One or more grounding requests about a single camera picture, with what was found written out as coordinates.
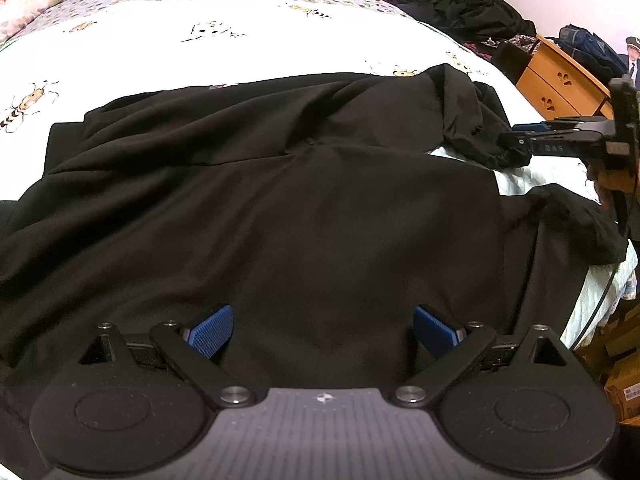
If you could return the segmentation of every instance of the label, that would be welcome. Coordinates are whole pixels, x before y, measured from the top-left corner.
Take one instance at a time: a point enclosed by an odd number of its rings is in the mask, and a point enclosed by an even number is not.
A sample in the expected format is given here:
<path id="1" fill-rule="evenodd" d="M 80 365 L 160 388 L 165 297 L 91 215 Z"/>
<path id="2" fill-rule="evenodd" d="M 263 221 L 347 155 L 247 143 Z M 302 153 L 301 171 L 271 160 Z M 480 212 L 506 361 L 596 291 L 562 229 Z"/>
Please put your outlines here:
<path id="1" fill-rule="evenodd" d="M 632 400 L 636 397 L 640 397 L 640 383 L 634 384 L 633 386 L 629 386 L 625 388 L 625 399 Z"/>

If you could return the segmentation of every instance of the bedsheet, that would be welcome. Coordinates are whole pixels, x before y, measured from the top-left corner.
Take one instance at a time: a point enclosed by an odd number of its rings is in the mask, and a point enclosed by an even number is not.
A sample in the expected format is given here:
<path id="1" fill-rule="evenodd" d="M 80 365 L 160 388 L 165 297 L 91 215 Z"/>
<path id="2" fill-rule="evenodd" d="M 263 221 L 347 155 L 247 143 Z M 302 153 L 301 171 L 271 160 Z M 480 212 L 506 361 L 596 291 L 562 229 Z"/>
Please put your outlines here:
<path id="1" fill-rule="evenodd" d="M 42 176 L 53 123 L 81 121 L 126 94 L 309 73 L 412 76 L 444 62 L 494 86 L 512 124 L 542 120 L 495 67 L 380 0 L 69 0 L 0 47 L 0 200 L 18 199 Z M 557 182 L 596 200 L 585 173 L 576 159 L 536 157 L 496 179 L 503 194 Z M 636 263 L 630 247 L 594 325 L 615 308 Z M 566 344 L 610 272 L 591 267 Z"/>

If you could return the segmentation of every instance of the drawer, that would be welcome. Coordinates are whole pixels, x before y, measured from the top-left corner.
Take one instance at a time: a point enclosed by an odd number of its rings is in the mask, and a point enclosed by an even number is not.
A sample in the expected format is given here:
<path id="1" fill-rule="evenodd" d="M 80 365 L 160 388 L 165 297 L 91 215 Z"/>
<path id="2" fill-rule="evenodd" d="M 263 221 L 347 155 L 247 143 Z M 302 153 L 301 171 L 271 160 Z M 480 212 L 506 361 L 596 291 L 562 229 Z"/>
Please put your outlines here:
<path id="1" fill-rule="evenodd" d="M 579 68 L 544 43 L 529 62 L 529 68 L 569 102 L 580 115 L 593 115 L 607 97 L 607 93 Z"/>
<path id="2" fill-rule="evenodd" d="M 561 116 L 572 117 L 580 115 L 558 92 L 530 68 L 524 71 L 516 88 L 546 120 Z"/>

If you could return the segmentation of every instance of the insect print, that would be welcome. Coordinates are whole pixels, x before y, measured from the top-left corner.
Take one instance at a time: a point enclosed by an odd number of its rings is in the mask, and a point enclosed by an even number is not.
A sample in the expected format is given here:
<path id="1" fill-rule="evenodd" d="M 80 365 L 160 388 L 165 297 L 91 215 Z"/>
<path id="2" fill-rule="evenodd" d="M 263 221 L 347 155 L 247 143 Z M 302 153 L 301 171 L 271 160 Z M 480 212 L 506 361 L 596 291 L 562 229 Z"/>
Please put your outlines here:
<path id="1" fill-rule="evenodd" d="M 371 66 L 371 63 L 369 63 L 368 61 L 365 61 L 365 63 L 369 66 L 369 69 L 371 70 L 371 72 L 369 72 L 371 75 L 387 75 L 387 69 L 386 68 L 382 68 L 382 63 L 377 62 L 377 65 L 379 67 L 379 70 L 374 70 L 373 67 Z M 395 69 L 391 72 L 391 74 L 394 77 L 411 77 L 414 75 L 418 75 L 421 72 L 421 70 L 404 70 L 401 69 L 398 65 L 396 65 Z"/>
<path id="2" fill-rule="evenodd" d="M 191 28 L 191 37 L 186 40 L 182 40 L 181 43 L 184 43 L 185 41 L 199 40 L 200 38 L 204 38 L 206 36 L 215 38 L 225 35 L 229 38 L 245 37 L 244 34 L 238 34 L 231 31 L 230 27 L 221 22 L 196 23 Z"/>
<path id="3" fill-rule="evenodd" d="M 465 62 L 461 61 L 458 56 L 456 56 L 453 52 L 447 50 L 447 56 L 449 56 L 453 62 L 453 66 L 458 70 L 462 70 L 462 72 L 466 74 L 471 74 L 471 67 Z"/>
<path id="4" fill-rule="evenodd" d="M 419 73 L 419 70 L 394 70 L 395 77 L 411 77 L 412 75 L 418 75 Z"/>
<path id="5" fill-rule="evenodd" d="M 447 55 L 451 58 L 453 66 L 467 75 L 470 75 L 470 74 L 488 75 L 486 72 L 482 72 L 481 70 L 473 70 L 468 64 L 466 64 L 458 56 L 456 56 L 456 54 L 454 54 L 449 50 L 447 50 Z"/>
<path id="6" fill-rule="evenodd" d="M 320 18 L 331 18 L 328 14 L 324 14 L 317 9 L 307 9 L 306 7 L 301 7 L 298 5 L 290 5 L 289 9 L 293 10 L 302 10 L 307 16 L 319 16 Z"/>
<path id="7" fill-rule="evenodd" d="M 98 22 L 84 22 L 84 23 L 79 23 L 78 25 L 76 25 L 74 28 L 72 28 L 69 32 L 78 32 L 80 30 L 85 30 L 88 27 L 91 27 L 94 23 L 98 23 Z"/>
<path id="8" fill-rule="evenodd" d="M 8 134 L 14 133 L 18 129 L 18 127 L 21 126 L 21 124 L 24 122 L 24 116 L 26 115 L 27 110 L 33 107 L 33 105 L 35 105 L 40 99 L 42 99 L 44 95 L 55 94 L 53 101 L 55 101 L 58 97 L 60 97 L 60 94 L 58 94 L 58 92 L 54 92 L 53 90 L 46 89 L 47 86 L 55 85 L 56 83 L 58 83 L 58 81 L 56 81 L 55 83 L 49 83 L 48 81 L 44 81 L 43 85 L 40 88 L 36 86 L 36 83 L 32 83 L 33 91 L 31 91 L 30 94 L 25 95 L 25 97 L 22 98 L 22 100 L 18 105 L 14 104 L 14 101 L 15 101 L 15 97 L 14 97 L 11 103 L 12 111 L 11 113 L 9 113 L 7 118 L 0 121 L 0 130 L 4 129 L 5 132 Z M 20 118 L 20 123 L 15 124 L 14 128 L 10 128 L 10 126 L 14 125 L 14 121 L 18 118 Z"/>

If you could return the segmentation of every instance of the pink pillow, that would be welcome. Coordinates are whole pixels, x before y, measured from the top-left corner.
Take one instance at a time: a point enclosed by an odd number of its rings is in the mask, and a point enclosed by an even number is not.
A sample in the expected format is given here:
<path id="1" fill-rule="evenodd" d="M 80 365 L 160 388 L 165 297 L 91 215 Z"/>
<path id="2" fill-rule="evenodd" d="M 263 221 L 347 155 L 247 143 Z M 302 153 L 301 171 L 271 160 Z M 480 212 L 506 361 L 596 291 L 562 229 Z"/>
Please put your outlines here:
<path id="1" fill-rule="evenodd" d="M 61 0 L 0 0 L 0 44 Z"/>

